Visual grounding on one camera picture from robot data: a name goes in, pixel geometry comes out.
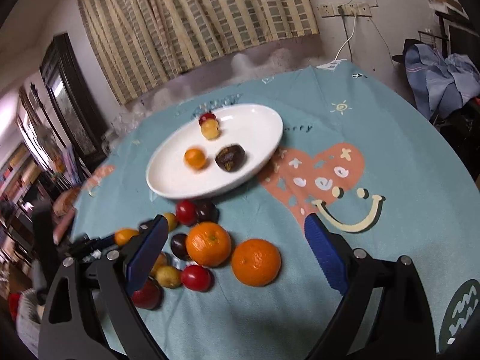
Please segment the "beige striped melon pear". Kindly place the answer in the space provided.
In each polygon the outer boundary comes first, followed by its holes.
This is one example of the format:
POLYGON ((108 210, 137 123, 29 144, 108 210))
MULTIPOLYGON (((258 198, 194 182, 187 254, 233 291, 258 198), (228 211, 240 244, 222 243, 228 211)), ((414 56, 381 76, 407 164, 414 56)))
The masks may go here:
POLYGON ((161 252, 158 258, 156 258, 154 266, 151 268, 150 277, 155 278, 157 271, 161 267, 165 267, 165 266, 168 266, 168 255, 166 255, 166 253, 164 252, 161 252))

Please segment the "large orange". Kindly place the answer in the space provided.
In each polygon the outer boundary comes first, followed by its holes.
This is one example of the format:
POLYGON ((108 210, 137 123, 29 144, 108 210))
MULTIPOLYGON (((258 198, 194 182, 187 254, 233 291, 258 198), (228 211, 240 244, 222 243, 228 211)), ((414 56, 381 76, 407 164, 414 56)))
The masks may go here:
POLYGON ((236 279, 244 285, 264 287, 278 276, 281 254, 269 241, 249 239, 236 246, 231 267, 236 279))
POLYGON ((205 267, 218 267, 230 256, 230 234, 217 223, 199 223, 187 235, 185 246, 190 259, 205 267))

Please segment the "red cherry tomato front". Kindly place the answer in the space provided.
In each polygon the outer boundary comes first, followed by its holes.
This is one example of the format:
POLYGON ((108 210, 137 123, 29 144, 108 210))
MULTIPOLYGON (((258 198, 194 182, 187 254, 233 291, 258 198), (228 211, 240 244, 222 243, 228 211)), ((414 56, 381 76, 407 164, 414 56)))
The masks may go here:
POLYGON ((190 265, 182 271, 181 282, 187 289, 205 292, 212 286, 212 274, 207 268, 190 265))

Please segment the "dark brown rotten fruit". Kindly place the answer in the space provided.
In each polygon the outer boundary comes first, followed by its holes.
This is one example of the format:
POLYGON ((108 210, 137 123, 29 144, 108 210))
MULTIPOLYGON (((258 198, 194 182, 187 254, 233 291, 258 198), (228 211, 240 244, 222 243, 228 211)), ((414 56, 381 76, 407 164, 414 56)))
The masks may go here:
POLYGON ((225 172, 236 172, 246 161, 245 150, 240 145, 223 147, 215 157, 216 165, 225 172))

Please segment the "red cherry tomato back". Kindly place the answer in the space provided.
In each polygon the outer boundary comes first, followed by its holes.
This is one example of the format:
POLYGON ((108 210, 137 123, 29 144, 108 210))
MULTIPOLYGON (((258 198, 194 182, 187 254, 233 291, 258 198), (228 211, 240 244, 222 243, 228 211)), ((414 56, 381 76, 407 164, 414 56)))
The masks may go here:
POLYGON ((196 205, 191 200, 182 200, 176 203, 177 221, 187 227, 195 225, 198 221, 196 205))

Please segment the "green yellow small fruit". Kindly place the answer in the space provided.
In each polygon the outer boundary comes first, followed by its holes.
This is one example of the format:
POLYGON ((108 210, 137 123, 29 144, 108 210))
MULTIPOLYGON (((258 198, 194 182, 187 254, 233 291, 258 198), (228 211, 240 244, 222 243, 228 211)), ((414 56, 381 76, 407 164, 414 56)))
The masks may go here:
POLYGON ((171 212, 165 212, 163 213, 163 217, 165 217, 165 219, 167 220, 168 222, 168 231, 171 233, 172 231, 174 231, 177 226, 178 226, 178 221, 177 221, 177 218, 176 216, 174 215, 174 213, 171 213, 171 212))
POLYGON ((182 272, 173 266, 161 266, 154 274, 157 283, 166 289, 176 289, 182 285, 182 272))

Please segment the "large red plum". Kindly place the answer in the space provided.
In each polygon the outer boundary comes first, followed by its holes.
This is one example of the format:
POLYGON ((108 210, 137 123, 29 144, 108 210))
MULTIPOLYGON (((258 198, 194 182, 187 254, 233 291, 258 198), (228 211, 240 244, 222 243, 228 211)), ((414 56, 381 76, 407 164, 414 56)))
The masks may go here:
POLYGON ((199 116, 199 125, 202 125, 209 119, 216 119, 216 116, 211 112, 203 113, 201 116, 199 116))

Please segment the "red cherry tomato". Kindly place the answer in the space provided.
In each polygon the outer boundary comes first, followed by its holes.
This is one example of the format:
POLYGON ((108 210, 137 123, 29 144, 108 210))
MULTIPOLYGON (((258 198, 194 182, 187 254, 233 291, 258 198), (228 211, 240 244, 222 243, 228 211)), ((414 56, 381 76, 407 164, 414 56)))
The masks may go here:
POLYGON ((205 292, 212 286, 212 274, 207 268, 190 265, 182 271, 181 282, 187 289, 205 292))
POLYGON ((196 205, 191 200, 182 200, 176 203, 177 221, 187 227, 195 225, 198 221, 196 205))

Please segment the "green yellow small fruit back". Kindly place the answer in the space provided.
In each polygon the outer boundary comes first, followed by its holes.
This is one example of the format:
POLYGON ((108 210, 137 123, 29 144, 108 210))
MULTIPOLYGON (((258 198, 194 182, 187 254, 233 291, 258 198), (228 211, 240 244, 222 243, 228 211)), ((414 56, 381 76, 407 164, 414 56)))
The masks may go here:
POLYGON ((168 231, 171 233, 172 231, 174 231, 177 226, 178 226, 178 221, 177 221, 177 218, 176 216, 174 215, 174 213, 171 213, 171 212, 165 212, 163 213, 163 217, 165 217, 165 219, 167 220, 168 222, 168 231))

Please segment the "dark purple plum back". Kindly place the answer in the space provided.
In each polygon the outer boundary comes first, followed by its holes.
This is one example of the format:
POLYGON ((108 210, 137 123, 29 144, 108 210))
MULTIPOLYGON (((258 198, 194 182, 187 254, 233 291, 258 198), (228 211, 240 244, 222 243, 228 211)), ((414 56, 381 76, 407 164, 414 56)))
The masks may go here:
POLYGON ((211 201, 199 202, 196 205, 196 217, 198 223, 212 222, 217 223, 219 219, 219 211, 215 204, 211 201))

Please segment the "checked beige curtain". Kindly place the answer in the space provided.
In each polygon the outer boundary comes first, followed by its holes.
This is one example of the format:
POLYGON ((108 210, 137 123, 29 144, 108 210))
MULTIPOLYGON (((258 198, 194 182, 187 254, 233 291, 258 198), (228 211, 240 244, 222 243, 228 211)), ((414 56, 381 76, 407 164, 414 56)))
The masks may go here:
POLYGON ((225 55, 317 33, 310 0, 77 0, 115 99, 127 104, 225 55))

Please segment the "green yellow small fruit front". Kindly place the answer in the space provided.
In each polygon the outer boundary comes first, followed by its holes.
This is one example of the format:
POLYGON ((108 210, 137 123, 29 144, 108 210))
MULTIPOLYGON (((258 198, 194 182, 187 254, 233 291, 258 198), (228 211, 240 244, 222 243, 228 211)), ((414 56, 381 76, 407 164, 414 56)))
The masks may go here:
POLYGON ((176 289, 182 285, 182 272, 173 266, 161 266, 154 274, 157 283, 166 289, 176 289))

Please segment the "yellow spotted fruit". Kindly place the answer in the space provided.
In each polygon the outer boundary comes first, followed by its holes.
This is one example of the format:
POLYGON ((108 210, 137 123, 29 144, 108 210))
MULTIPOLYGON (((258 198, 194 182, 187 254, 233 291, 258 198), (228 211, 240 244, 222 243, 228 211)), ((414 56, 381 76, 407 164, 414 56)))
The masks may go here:
POLYGON ((201 124, 201 133, 207 140, 215 140, 220 135, 219 123, 216 119, 206 119, 201 124))

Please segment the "dark purple plum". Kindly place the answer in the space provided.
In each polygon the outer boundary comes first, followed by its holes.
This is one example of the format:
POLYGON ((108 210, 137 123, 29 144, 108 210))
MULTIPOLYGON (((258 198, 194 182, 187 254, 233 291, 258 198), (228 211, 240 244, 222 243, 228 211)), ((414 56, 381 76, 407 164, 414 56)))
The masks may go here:
POLYGON ((219 219, 219 211, 215 204, 211 201, 199 202, 196 205, 196 217, 198 223, 212 222, 217 223, 219 219))
POLYGON ((186 248, 186 238, 187 235, 185 233, 176 233, 172 236, 170 241, 170 249, 173 255, 182 261, 191 260, 186 248))

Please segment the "small orange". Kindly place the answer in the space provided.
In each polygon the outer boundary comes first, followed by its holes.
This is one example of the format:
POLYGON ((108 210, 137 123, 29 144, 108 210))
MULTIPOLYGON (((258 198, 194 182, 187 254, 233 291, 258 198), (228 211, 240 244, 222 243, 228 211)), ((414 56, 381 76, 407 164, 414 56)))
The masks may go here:
POLYGON ((134 228, 121 228, 116 231, 114 234, 114 242, 117 246, 121 247, 126 244, 134 237, 138 236, 139 231, 134 228))
POLYGON ((207 157, 203 150, 190 148, 184 154, 184 161, 190 168, 197 171, 205 166, 207 157))

